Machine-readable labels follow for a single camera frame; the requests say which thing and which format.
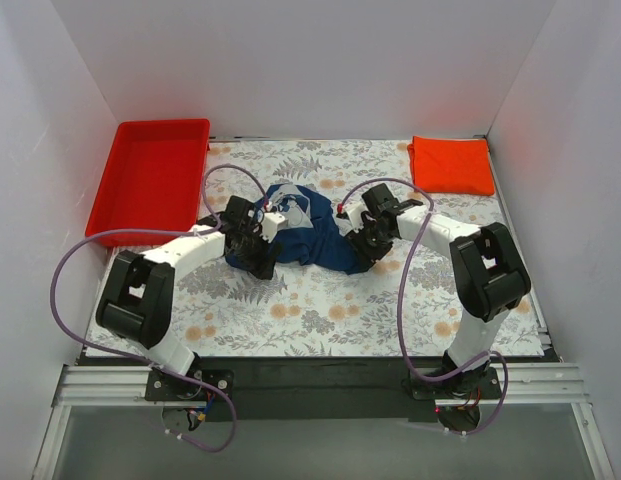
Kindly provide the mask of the navy blue t shirt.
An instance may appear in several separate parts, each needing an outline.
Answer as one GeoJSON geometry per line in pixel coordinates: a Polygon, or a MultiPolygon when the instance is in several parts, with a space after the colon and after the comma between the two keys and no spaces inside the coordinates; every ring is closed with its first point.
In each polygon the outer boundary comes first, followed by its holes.
{"type": "Polygon", "coordinates": [[[347,275],[359,274],[355,251],[340,233],[328,198],[307,187],[286,183],[270,186],[255,206],[268,203],[290,214],[287,227],[274,240],[283,247],[275,265],[317,265],[347,275]]]}

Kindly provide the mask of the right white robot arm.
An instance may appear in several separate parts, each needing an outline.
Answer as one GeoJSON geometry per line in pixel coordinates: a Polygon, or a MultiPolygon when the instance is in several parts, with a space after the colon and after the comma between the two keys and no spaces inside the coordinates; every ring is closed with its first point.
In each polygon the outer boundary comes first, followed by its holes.
{"type": "Polygon", "coordinates": [[[446,257],[452,266],[462,305],[459,329],[436,374],[411,375],[424,383],[443,384],[454,397],[465,397],[479,384],[479,375],[494,356],[492,346],[502,323],[531,290],[531,279],[507,226],[480,226],[437,213],[435,202],[398,200],[387,179],[363,183],[360,202],[341,201],[337,216],[350,223],[346,238],[362,270],[369,270],[391,250],[394,241],[423,246],[446,257]]]}

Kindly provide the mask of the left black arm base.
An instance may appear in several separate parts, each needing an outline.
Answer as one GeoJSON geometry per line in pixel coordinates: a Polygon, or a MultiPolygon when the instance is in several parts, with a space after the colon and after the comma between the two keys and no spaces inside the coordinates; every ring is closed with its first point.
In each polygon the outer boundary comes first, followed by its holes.
{"type": "Polygon", "coordinates": [[[210,384],[230,395],[234,383],[234,372],[225,369],[196,369],[192,373],[196,384],[153,369],[150,371],[144,399],[147,401],[203,401],[210,392],[198,383],[210,384]]]}

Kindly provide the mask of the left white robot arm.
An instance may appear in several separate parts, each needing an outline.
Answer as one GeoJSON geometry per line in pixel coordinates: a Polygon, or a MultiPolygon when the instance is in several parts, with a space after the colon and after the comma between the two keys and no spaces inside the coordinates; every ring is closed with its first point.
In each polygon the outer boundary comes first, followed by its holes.
{"type": "Polygon", "coordinates": [[[257,279],[270,280],[285,217],[232,196],[226,209],[200,219],[188,233],[159,247],[114,259],[96,310],[96,323],[126,340],[153,364],[171,370],[168,387],[183,400],[203,386],[195,353],[171,329],[175,284],[202,265],[233,257],[257,279]]]}

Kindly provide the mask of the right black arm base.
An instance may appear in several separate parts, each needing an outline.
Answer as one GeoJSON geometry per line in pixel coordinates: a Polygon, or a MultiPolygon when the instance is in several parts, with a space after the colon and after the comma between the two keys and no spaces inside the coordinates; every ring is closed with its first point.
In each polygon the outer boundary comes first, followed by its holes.
{"type": "Polygon", "coordinates": [[[423,382],[409,373],[402,389],[415,400],[498,400],[502,394],[497,372],[488,367],[479,373],[465,372],[443,382],[423,382]]]}

